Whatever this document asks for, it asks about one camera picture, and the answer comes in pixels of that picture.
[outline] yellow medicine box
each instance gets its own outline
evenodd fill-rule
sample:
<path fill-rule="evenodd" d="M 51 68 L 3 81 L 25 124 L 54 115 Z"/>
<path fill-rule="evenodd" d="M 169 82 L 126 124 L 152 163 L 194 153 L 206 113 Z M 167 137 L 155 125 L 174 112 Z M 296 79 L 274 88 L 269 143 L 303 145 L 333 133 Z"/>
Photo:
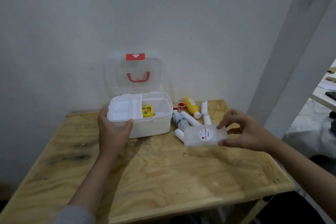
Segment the yellow medicine box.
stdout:
<path fill-rule="evenodd" d="M 147 118 L 147 117 L 153 117 L 154 116 L 154 110 L 153 110 L 153 107 L 151 105 L 144 105 L 142 107 L 142 116 L 144 118 Z"/>

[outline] wood grain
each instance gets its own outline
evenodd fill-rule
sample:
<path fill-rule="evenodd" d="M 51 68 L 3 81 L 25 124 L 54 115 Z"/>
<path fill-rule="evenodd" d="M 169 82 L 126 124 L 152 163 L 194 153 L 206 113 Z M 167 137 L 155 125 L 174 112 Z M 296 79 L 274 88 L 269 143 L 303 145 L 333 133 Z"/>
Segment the wood grain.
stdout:
<path fill-rule="evenodd" d="M 213 124 L 227 111 L 222 100 L 208 102 Z M 54 220 L 98 155 L 97 117 L 98 112 L 66 117 L 3 210 L 0 223 Z M 128 141 L 108 178 L 97 223 L 197 211 L 295 189 L 268 154 L 217 146 L 188 148 L 174 136 L 175 129 L 171 124 L 167 134 Z"/>

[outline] transparent lid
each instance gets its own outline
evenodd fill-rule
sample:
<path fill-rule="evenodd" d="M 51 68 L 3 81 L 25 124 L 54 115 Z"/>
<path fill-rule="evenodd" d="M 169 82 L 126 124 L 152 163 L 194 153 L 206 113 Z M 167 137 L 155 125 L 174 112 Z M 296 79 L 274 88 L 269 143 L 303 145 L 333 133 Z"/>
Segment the transparent lid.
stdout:
<path fill-rule="evenodd" d="M 115 54 L 104 65 L 107 95 L 165 91 L 171 87 L 159 53 Z"/>

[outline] plastic bottle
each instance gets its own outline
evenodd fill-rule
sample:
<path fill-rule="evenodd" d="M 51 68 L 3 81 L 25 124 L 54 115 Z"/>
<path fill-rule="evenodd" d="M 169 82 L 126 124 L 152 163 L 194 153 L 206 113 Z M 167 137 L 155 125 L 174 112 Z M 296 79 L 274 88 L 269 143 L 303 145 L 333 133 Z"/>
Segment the plastic bottle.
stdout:
<path fill-rule="evenodd" d="M 181 114 L 184 116 L 184 118 L 189 122 L 192 126 L 202 126 L 201 123 L 199 123 L 197 120 L 195 120 L 193 117 L 191 117 L 189 114 L 187 114 L 185 111 L 182 111 Z"/>
<path fill-rule="evenodd" d="M 201 114 L 202 115 L 207 115 L 208 114 L 208 101 L 206 101 L 206 100 L 202 101 Z"/>
<path fill-rule="evenodd" d="M 193 114 L 196 119 L 199 119 L 201 117 L 201 113 L 198 111 L 198 106 L 195 104 L 195 101 L 191 98 L 185 98 L 184 102 L 188 111 Z"/>
<path fill-rule="evenodd" d="M 174 135 L 184 143 L 184 132 L 181 129 L 177 128 Z"/>
<path fill-rule="evenodd" d="M 188 121 L 182 114 L 180 114 L 177 110 L 173 111 L 172 116 L 173 122 L 177 125 L 179 129 L 184 131 L 187 127 L 189 127 Z"/>
<path fill-rule="evenodd" d="M 211 125 L 211 119 L 208 114 L 203 115 L 203 121 L 204 121 L 204 125 Z"/>

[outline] sleeve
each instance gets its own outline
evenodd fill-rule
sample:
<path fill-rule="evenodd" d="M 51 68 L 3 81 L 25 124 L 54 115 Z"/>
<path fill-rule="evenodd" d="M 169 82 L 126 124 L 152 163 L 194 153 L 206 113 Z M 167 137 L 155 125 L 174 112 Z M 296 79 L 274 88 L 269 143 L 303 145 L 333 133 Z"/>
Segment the sleeve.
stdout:
<path fill-rule="evenodd" d="M 67 205 L 56 217 L 54 224 L 95 224 L 95 217 L 78 205 Z"/>

